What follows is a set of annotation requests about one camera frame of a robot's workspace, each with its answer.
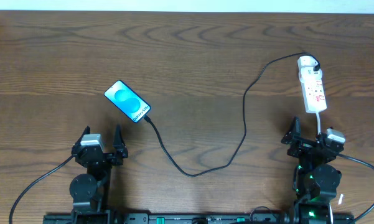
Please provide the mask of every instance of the charging cable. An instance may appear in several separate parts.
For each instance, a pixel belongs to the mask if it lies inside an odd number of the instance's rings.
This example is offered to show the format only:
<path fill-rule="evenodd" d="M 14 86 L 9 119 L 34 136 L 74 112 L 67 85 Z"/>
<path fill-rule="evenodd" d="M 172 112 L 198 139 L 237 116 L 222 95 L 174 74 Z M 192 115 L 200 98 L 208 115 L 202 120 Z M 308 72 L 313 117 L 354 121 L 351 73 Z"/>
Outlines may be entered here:
<path fill-rule="evenodd" d="M 260 74 L 258 75 L 258 77 L 248 86 L 248 88 L 245 90 L 243 96 L 242 96 L 242 118 L 243 118 L 243 127 L 244 127 L 244 133 L 243 133 L 243 136 L 242 136 L 242 140 L 241 142 L 239 143 L 238 147 L 236 147 L 235 149 L 235 152 L 232 154 L 231 156 L 231 159 L 230 161 L 225 164 L 224 166 L 220 166 L 220 167 L 215 167 L 215 168 L 212 168 L 212 169 L 208 169 L 208 170 L 205 170 L 203 172 L 200 172 L 198 174 L 189 174 L 187 173 L 186 171 L 184 171 L 183 169 L 181 169 L 181 167 L 175 162 L 175 160 L 172 158 L 172 156 L 169 154 L 169 152 L 167 151 L 166 147 L 164 146 L 163 144 L 163 141 L 162 141 L 162 138 L 161 138 L 161 135 L 159 134 L 159 131 L 157 130 L 155 124 L 151 121 L 151 119 L 148 117 L 148 116 L 144 116 L 144 119 L 145 121 L 147 121 L 153 128 L 154 128 L 154 131 L 156 133 L 156 136 L 157 136 L 157 139 L 159 141 L 159 144 L 161 145 L 164 153 L 167 155 L 167 157 L 169 158 L 169 160 L 173 163 L 173 165 L 175 166 L 175 168 L 177 168 L 182 174 L 186 175 L 187 177 L 197 177 L 197 176 L 200 176 L 200 175 L 203 175 L 203 174 L 206 174 L 208 172 L 212 172 L 212 171 L 215 171 L 215 170 L 219 170 L 219 169 L 224 169 L 226 167 L 228 167 L 229 165 L 231 165 L 232 163 L 232 160 L 234 160 L 236 154 L 238 153 L 239 151 L 239 148 L 242 146 L 242 143 L 243 141 L 245 140 L 246 138 L 246 119 L 245 119 L 245 98 L 246 98 L 246 94 L 247 92 L 250 90 L 250 88 L 257 83 L 257 81 L 261 78 L 261 76 L 263 75 L 264 71 L 266 70 L 266 68 L 271 65 L 272 63 L 274 62 L 277 62 L 279 60 L 282 60 L 282 59 L 285 59 L 285 58 L 289 58 L 289 57 L 293 57 L 293 56 L 297 56 L 297 55 L 306 55 L 306 56 L 311 56 L 316 62 L 317 64 L 314 66 L 313 68 L 313 71 L 319 71 L 320 70 L 320 63 L 319 61 L 310 53 L 307 53 L 307 52 L 300 52 L 300 53 L 296 53 L 296 54 L 291 54 L 291 55 L 287 55 L 287 56 L 283 56 L 283 57 L 280 57 L 280 58 L 277 58 L 275 60 L 272 60 L 270 62 L 268 62 L 264 67 L 263 69 L 261 70 Z"/>
<path fill-rule="evenodd" d="M 321 133 L 321 120 L 319 118 L 319 112 L 316 111 L 316 115 L 317 115 L 317 132 L 318 134 Z"/>

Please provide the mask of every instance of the wood grain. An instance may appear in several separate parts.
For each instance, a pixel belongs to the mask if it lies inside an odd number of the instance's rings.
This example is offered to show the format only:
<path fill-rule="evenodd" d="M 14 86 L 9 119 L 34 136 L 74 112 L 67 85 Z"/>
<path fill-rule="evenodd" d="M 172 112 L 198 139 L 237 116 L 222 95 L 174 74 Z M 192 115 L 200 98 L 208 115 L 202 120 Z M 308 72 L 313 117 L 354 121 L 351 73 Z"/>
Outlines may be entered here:
<path fill-rule="evenodd" d="M 34 179 L 70 155 L 86 125 L 106 150 L 116 123 L 130 158 L 113 171 L 110 205 L 158 212 L 285 209 L 297 160 L 280 144 L 293 116 L 313 138 L 296 60 L 270 66 L 246 97 L 248 135 L 227 169 L 194 179 L 161 151 L 152 128 L 133 124 L 104 96 L 122 79 L 152 105 L 151 119 L 189 172 L 225 164 L 243 134 L 241 96 L 272 59 L 300 51 L 322 64 L 323 127 L 345 133 L 345 154 L 374 164 L 374 15 L 0 11 L 0 223 Z M 374 201 L 374 172 L 343 159 L 336 211 Z M 14 223 L 72 209 L 71 162 L 31 189 Z M 361 223 L 374 223 L 374 211 Z"/>

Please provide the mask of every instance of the power outlet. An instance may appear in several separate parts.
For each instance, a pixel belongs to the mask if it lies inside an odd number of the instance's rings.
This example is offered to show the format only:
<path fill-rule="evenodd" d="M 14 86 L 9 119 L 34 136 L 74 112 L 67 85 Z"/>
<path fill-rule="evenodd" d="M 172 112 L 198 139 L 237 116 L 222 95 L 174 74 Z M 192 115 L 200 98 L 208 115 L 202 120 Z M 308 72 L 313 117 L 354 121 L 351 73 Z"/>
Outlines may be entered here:
<path fill-rule="evenodd" d="M 326 106 L 322 70 L 314 71 L 318 62 L 311 56 L 302 56 L 297 61 L 299 79 L 303 91 L 304 106 L 307 113 L 324 111 Z"/>

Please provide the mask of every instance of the blue phone screen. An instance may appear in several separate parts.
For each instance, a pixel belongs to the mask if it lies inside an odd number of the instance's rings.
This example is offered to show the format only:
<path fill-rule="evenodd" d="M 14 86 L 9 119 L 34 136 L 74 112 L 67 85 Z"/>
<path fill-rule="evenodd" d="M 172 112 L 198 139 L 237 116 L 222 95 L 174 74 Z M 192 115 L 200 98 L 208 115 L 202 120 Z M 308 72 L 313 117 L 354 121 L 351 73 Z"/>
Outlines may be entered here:
<path fill-rule="evenodd" d="M 121 80 L 113 84 L 104 95 L 135 123 L 151 109 L 151 106 Z"/>

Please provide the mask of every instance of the black cable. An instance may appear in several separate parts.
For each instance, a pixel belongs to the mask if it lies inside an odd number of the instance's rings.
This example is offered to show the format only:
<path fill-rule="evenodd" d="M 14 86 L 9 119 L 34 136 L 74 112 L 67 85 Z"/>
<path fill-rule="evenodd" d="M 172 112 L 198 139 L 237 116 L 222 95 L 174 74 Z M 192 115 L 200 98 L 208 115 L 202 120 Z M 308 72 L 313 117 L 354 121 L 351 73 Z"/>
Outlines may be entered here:
<path fill-rule="evenodd" d="M 173 160 L 172 156 L 169 154 L 169 152 L 166 150 L 166 148 L 164 147 L 163 145 L 163 142 L 162 142 L 162 138 L 161 138 L 161 135 L 159 134 L 159 131 L 157 130 L 157 128 L 155 127 L 155 124 L 151 121 L 151 119 L 148 117 L 148 116 L 145 116 L 144 119 L 152 125 L 152 127 L 154 128 L 155 130 L 155 133 L 157 135 L 157 139 L 159 140 L 159 144 L 161 145 L 164 153 L 168 156 L 168 158 L 170 159 L 170 161 L 173 163 L 173 165 L 175 166 L 175 168 L 177 168 L 182 174 L 186 175 L 187 177 L 197 177 L 197 176 L 200 176 L 200 175 L 203 175 L 203 174 L 206 174 L 208 172 L 212 172 L 212 171 L 215 171 L 215 170 L 219 170 L 219 169 L 223 169 L 223 168 L 226 168 L 228 167 L 231 163 L 232 163 L 232 160 L 234 160 L 237 152 L 239 151 L 239 148 L 241 147 L 243 141 L 245 140 L 245 137 L 246 137 L 246 120 L 245 120 L 245 97 L 246 97 L 246 94 L 247 92 L 249 91 L 249 89 L 254 85 L 256 84 L 256 82 L 261 78 L 262 74 L 264 73 L 264 71 L 266 70 L 266 68 L 268 67 L 268 65 L 271 65 L 272 63 L 274 62 L 277 62 L 279 60 L 282 60 L 282 59 L 285 59 L 285 58 L 289 58 L 289 57 L 293 57 L 293 56 L 297 56 L 297 55 L 308 55 L 308 56 L 311 56 L 313 57 L 317 62 L 318 62 L 318 65 L 316 65 L 314 67 L 314 71 L 318 71 L 320 69 L 320 63 L 319 61 L 310 53 L 307 53 L 307 52 L 300 52 L 300 53 L 296 53 L 296 54 L 291 54 L 291 55 L 287 55 L 287 56 L 284 56 L 284 57 L 281 57 L 281 58 L 278 58 L 278 59 L 275 59 L 275 60 L 272 60 L 270 62 L 268 62 L 264 68 L 261 70 L 259 76 L 257 77 L 257 79 L 255 81 L 253 81 L 249 86 L 248 88 L 245 90 L 244 94 L 243 94 L 243 97 L 242 97 L 242 118 L 243 118 L 243 127 L 245 129 L 245 132 L 243 133 L 243 137 L 242 137 L 242 140 L 241 142 L 239 143 L 238 147 L 236 148 L 234 154 L 231 156 L 231 159 L 230 161 L 224 165 L 224 166 L 220 166 L 220 167 L 215 167 L 215 168 L 212 168 L 212 169 L 209 169 L 209 170 L 205 170 L 203 172 L 200 172 L 198 174 L 188 174 L 186 173 L 184 170 L 181 169 L 181 167 L 179 167 L 179 165 L 177 165 L 177 163 Z"/>
<path fill-rule="evenodd" d="M 344 159 L 350 159 L 351 161 L 357 162 L 359 164 L 362 164 L 362 165 L 367 166 L 367 167 L 369 167 L 369 168 L 371 168 L 371 169 L 374 170 L 374 166 L 373 165 L 371 165 L 371 164 L 369 164 L 367 162 L 364 162 L 364 161 L 362 161 L 360 159 L 356 159 L 354 157 L 346 156 L 346 155 L 343 155 L 343 154 L 339 154 L 339 156 L 342 157 L 342 158 L 344 158 Z M 352 220 L 348 224 L 356 222 L 356 221 L 360 220 L 361 218 L 363 218 L 365 215 L 368 215 L 368 213 L 370 213 L 373 210 L 373 208 L 374 208 L 374 203 L 368 209 L 366 209 L 365 212 L 363 212 L 361 215 L 359 215 L 356 218 L 354 218 L 354 220 Z"/>
<path fill-rule="evenodd" d="M 277 220 L 277 218 L 275 217 L 273 211 L 271 209 L 269 209 L 268 207 L 265 207 L 265 206 L 259 206 L 259 207 L 256 207 L 255 209 L 253 209 L 253 211 L 251 211 L 250 215 L 249 215 L 249 220 L 252 221 L 252 215 L 255 213 L 255 211 L 258 209 L 258 208 L 266 208 L 267 210 L 269 210 L 269 212 L 271 212 L 271 214 L 273 215 L 273 217 L 275 218 L 275 220 Z"/>
<path fill-rule="evenodd" d="M 12 208 L 11 208 L 11 211 L 10 211 L 10 216 L 8 218 L 9 224 L 12 224 L 12 216 L 14 215 L 15 208 L 17 207 L 17 204 L 19 203 L 19 201 L 21 200 L 21 198 L 26 194 L 26 192 L 29 189 L 31 189 L 35 184 L 37 184 L 39 181 L 41 181 L 42 179 L 46 178 L 48 175 L 54 173 L 55 171 L 59 170 L 61 167 L 63 167 L 65 164 L 67 164 L 69 161 L 71 161 L 72 158 L 73 158 L 73 156 L 70 156 L 66 161 L 64 161 L 63 163 L 61 163 L 59 166 L 57 166 L 56 168 L 52 169 L 51 171 L 49 171 L 48 173 L 44 174 L 43 176 L 39 177 L 38 179 L 36 179 L 35 181 L 33 181 L 31 184 L 29 184 L 29 186 L 27 186 L 27 188 L 18 196 L 17 200 L 12 205 Z"/>

